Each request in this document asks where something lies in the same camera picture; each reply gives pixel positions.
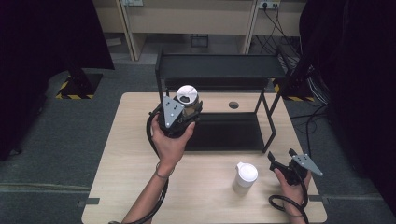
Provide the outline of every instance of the cup lid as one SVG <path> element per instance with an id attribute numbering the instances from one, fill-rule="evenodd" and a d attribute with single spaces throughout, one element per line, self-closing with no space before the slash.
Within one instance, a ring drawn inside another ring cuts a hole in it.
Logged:
<path id="1" fill-rule="evenodd" d="M 176 95 L 181 104 L 190 106 L 195 104 L 195 101 L 198 98 L 198 91 L 193 86 L 185 85 L 177 90 Z"/>
<path id="2" fill-rule="evenodd" d="M 245 181 L 251 182 L 257 179 L 259 173 L 254 165 L 245 163 L 239 168 L 239 175 Z"/>

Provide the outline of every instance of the table surface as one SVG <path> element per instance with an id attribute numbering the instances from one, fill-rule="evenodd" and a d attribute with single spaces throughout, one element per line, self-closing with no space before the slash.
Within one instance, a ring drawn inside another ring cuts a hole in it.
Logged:
<path id="1" fill-rule="evenodd" d="M 269 104 L 275 96 L 265 94 Z M 204 102 L 203 113 L 251 112 L 259 94 L 202 92 L 200 99 Z M 228 107 L 231 101 L 236 101 L 239 108 Z M 158 158 L 147 139 L 146 123 L 149 112 L 158 103 L 158 92 L 133 92 L 122 96 L 89 196 L 90 199 L 99 198 L 99 204 L 86 205 L 82 216 L 84 223 L 121 221 L 149 182 Z M 266 141 L 271 130 L 263 106 L 257 115 Z M 277 134 L 268 150 L 277 161 L 288 164 L 289 148 L 298 154 L 302 149 L 283 102 L 277 104 L 273 120 Z M 235 193 L 232 187 L 235 166 L 240 161 L 253 164 L 259 171 L 257 181 L 246 195 Z M 269 167 L 267 153 L 261 151 L 185 152 L 169 180 L 163 206 L 153 222 L 287 223 L 287 215 L 268 203 L 269 196 L 280 193 L 279 183 Z M 314 181 L 310 183 L 308 194 L 318 195 Z M 322 223 L 327 218 L 322 202 L 309 202 L 305 212 L 311 223 Z"/>

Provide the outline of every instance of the person's left hand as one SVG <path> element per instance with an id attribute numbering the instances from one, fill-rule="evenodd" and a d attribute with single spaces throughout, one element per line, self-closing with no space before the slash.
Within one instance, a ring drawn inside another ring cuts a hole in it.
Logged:
<path id="1" fill-rule="evenodd" d="M 191 123 L 179 138 L 169 138 L 166 137 L 160 129 L 158 116 L 157 114 L 151 122 L 151 138 L 160 156 L 160 168 L 164 169 L 165 172 L 170 172 L 183 157 L 187 141 L 192 137 L 195 122 Z"/>

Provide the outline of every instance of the black shelf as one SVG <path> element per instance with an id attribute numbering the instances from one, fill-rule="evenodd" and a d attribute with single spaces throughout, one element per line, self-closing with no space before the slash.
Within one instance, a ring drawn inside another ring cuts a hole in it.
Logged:
<path id="1" fill-rule="evenodd" d="M 287 72 L 278 56 L 283 58 Z M 161 49 L 155 72 L 160 101 L 163 100 L 163 90 L 169 95 L 169 91 L 184 85 L 192 85 L 198 91 L 261 91 L 257 106 L 251 113 L 201 113 L 200 124 L 186 150 L 261 150 L 265 153 L 276 135 L 272 113 L 282 92 L 280 90 L 276 94 L 269 107 L 265 89 L 271 78 L 288 78 L 290 68 L 280 46 L 275 55 L 165 54 Z M 266 144 L 257 119 L 261 104 L 265 107 L 272 131 Z"/>

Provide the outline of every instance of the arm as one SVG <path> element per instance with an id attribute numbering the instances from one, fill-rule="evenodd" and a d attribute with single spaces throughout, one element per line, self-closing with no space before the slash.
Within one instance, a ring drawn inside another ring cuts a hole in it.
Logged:
<path id="1" fill-rule="evenodd" d="M 297 204 L 302 204 L 304 201 L 303 189 L 300 185 L 291 186 L 286 181 L 285 176 L 283 176 L 282 172 L 275 168 L 274 170 L 277 179 L 279 180 L 280 187 L 282 189 L 282 195 L 292 199 L 297 202 Z M 308 171 L 304 183 L 306 185 L 306 189 L 308 189 L 309 181 L 311 180 L 311 172 Z M 301 213 L 290 203 L 284 202 L 283 206 L 285 207 L 286 213 L 289 215 L 289 221 L 291 224 L 305 224 L 303 217 L 301 217 Z"/>
<path id="2" fill-rule="evenodd" d="M 158 166 L 157 172 L 153 174 L 146 187 L 140 193 L 136 202 L 134 202 L 134 205 L 131 207 L 122 223 L 136 221 L 151 212 L 160 198 L 163 186 L 165 185 L 167 178 L 163 177 L 169 176 L 183 157 L 184 148 L 193 134 L 194 127 L 195 123 L 193 122 L 182 136 L 172 139 L 166 137 L 163 131 L 161 131 L 160 125 L 158 124 L 158 115 L 154 117 L 151 122 L 151 138 L 158 150 L 160 165 Z"/>

